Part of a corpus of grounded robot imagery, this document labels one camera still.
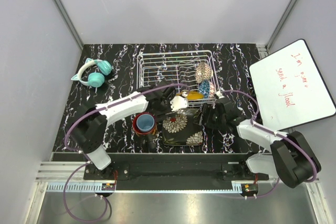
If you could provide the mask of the blue patterned bowl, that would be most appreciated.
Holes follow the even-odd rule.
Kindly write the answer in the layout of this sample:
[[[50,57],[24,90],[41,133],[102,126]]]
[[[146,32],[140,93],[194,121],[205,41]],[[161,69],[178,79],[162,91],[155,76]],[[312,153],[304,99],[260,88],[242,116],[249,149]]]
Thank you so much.
[[[204,99],[210,99],[215,96],[215,86],[212,82],[204,80],[199,84],[198,93],[202,94]]]

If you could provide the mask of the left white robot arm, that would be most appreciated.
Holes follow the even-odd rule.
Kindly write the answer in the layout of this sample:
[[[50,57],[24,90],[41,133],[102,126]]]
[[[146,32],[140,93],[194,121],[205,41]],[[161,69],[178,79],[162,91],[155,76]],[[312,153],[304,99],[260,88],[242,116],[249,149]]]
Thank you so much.
[[[172,112],[172,101],[178,86],[178,83],[162,81],[158,86],[139,88],[126,97],[86,108],[66,133],[65,143],[69,139],[75,141],[77,151],[83,153],[88,164],[95,166],[95,174],[103,180],[109,179],[113,175],[113,167],[103,147],[106,129],[134,114],[153,111],[154,116],[158,116]]]

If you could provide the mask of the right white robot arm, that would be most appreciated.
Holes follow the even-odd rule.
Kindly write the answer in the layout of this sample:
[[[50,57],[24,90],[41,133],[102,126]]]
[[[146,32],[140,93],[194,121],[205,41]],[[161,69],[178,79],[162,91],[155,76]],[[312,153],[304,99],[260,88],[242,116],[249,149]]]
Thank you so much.
[[[247,119],[233,108],[227,98],[204,104],[201,115],[203,126],[226,131],[267,150],[266,154],[249,156],[238,167],[239,176],[244,180],[250,180],[256,174],[265,174],[278,177],[288,187],[295,188],[303,182],[315,181],[321,171],[317,157],[298,131],[271,130],[253,119]]]

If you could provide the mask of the yellow brown-rimmed bowl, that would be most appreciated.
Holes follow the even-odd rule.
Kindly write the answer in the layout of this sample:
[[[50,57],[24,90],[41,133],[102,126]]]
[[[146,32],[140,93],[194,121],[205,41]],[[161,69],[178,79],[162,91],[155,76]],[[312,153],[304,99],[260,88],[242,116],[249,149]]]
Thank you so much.
[[[204,95],[196,92],[196,91],[190,91],[189,93],[187,92],[180,92],[177,94],[177,96],[181,96],[183,98],[186,98],[188,101],[195,101],[195,100],[201,100],[204,98]]]

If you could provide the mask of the red patterned white bowl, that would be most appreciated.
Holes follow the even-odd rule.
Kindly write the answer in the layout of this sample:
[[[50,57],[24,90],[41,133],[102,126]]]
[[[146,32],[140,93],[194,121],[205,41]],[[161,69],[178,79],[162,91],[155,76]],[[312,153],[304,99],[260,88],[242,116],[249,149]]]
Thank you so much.
[[[196,67],[195,79],[197,83],[201,83],[205,80],[210,80],[213,75],[213,71],[209,64],[206,62],[200,62]]]

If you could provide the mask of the black floral square plate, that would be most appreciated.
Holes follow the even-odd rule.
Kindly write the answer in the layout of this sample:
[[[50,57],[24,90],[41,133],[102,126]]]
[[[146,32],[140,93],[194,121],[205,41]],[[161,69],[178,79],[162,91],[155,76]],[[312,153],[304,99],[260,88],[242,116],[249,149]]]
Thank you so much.
[[[168,146],[198,146],[204,141],[200,125],[200,109],[180,109],[162,122],[163,144]]]

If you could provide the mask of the white wire dish rack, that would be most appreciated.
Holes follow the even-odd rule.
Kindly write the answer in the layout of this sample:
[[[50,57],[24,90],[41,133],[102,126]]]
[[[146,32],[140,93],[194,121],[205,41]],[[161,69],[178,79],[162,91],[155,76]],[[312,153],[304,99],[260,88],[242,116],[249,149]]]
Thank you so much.
[[[209,80],[215,86],[215,93],[220,90],[216,75],[213,53],[209,50],[178,51],[160,53],[140,53],[137,56],[137,88],[156,86],[162,80],[167,83],[181,83],[189,86],[191,91],[198,91],[200,83],[196,82],[196,67],[200,62],[210,65],[213,75]],[[191,107],[201,107],[204,103],[214,103],[210,99],[190,101]]]

